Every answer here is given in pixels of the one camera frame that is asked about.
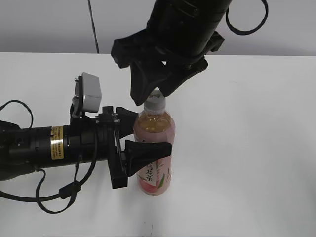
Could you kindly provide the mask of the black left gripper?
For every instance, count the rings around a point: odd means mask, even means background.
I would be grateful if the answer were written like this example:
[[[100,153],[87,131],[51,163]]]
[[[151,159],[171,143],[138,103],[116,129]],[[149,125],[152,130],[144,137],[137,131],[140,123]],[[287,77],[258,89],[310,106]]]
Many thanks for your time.
[[[80,188],[91,176],[97,161],[108,162],[113,189],[125,188],[128,177],[133,176],[146,165],[172,153],[168,142],[143,143],[125,141],[121,150],[120,139],[133,134],[138,113],[112,106],[102,108],[95,118],[71,106],[69,126],[69,154],[77,156],[76,161],[90,163],[85,176],[78,181]]]

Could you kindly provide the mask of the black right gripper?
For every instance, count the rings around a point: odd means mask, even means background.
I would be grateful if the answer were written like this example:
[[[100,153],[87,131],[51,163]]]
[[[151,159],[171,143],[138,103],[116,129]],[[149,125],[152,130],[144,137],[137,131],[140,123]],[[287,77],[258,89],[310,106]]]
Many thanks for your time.
[[[205,55],[216,52],[224,38],[198,28],[143,29],[115,39],[111,56],[119,68],[130,66],[130,96],[137,106],[155,88],[170,96],[183,83],[208,67]]]

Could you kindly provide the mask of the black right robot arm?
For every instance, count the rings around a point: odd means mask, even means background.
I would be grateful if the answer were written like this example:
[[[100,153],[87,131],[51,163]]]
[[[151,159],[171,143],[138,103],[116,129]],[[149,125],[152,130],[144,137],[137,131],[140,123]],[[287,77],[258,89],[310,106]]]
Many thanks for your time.
[[[157,0],[145,29],[114,40],[111,56],[130,68],[130,96],[139,106],[158,88],[164,97],[208,67],[205,55],[224,38],[216,28],[229,0]]]

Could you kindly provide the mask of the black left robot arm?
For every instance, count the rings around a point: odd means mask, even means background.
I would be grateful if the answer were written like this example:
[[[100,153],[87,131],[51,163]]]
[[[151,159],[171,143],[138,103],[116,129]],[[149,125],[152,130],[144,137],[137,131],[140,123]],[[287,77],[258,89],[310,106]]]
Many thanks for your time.
[[[168,142],[139,143],[121,138],[133,133],[137,113],[122,107],[103,107],[94,118],[72,118],[64,126],[21,129],[0,127],[0,178],[9,180],[36,168],[50,168],[93,160],[108,163],[114,189],[124,188],[128,178],[146,165],[172,152]]]

